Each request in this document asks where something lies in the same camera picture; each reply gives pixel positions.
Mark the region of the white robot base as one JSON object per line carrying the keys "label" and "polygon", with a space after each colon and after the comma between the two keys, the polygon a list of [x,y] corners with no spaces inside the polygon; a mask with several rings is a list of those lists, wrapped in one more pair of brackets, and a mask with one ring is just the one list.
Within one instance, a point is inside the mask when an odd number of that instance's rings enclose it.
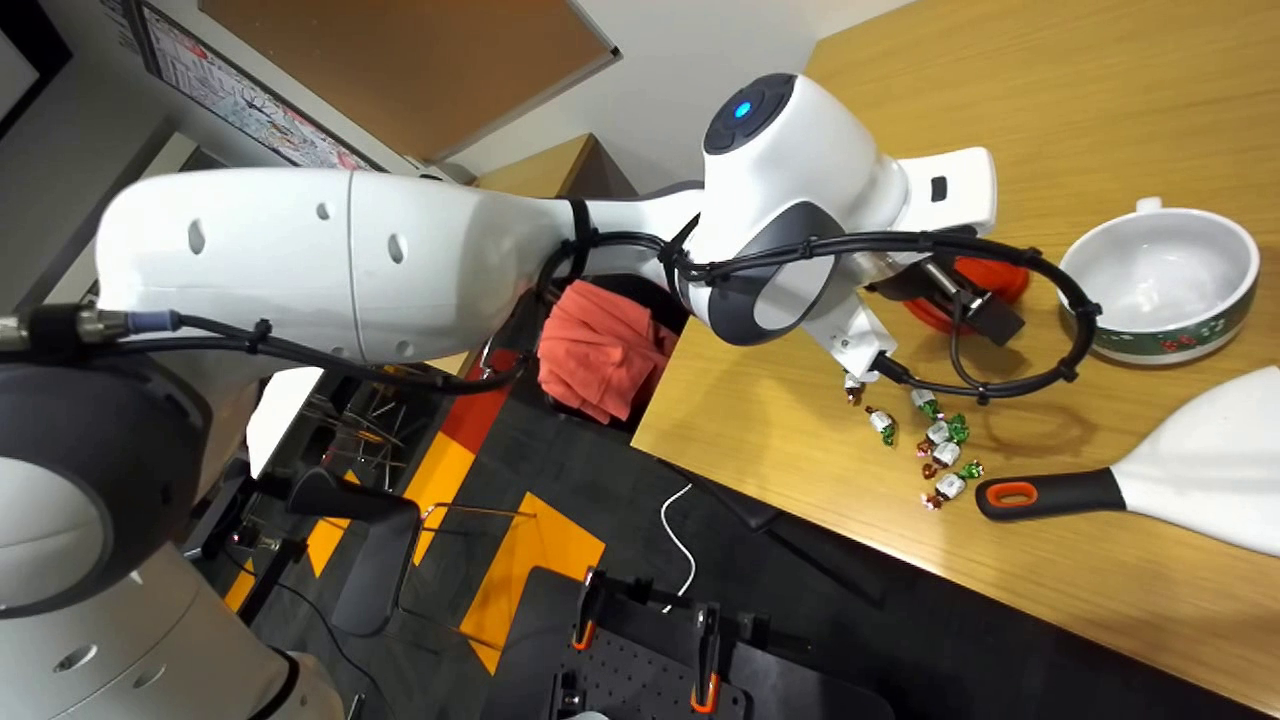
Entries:
{"label": "white robot base", "polygon": [[347,720],[181,552],[252,400],[209,358],[0,367],[0,720]]}

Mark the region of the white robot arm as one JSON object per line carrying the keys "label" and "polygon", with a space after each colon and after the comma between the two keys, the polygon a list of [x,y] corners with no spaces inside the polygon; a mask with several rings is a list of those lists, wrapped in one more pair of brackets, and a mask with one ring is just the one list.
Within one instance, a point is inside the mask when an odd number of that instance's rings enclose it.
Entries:
{"label": "white robot arm", "polygon": [[729,345],[794,327],[867,370],[859,293],[895,230],[994,218],[982,146],[893,160],[816,79],[768,72],[702,129],[702,176],[640,198],[527,198],[347,169],[213,169],[115,192],[96,227],[103,312],[184,312],[351,358],[426,358],[499,327],[561,247],[644,275]]}

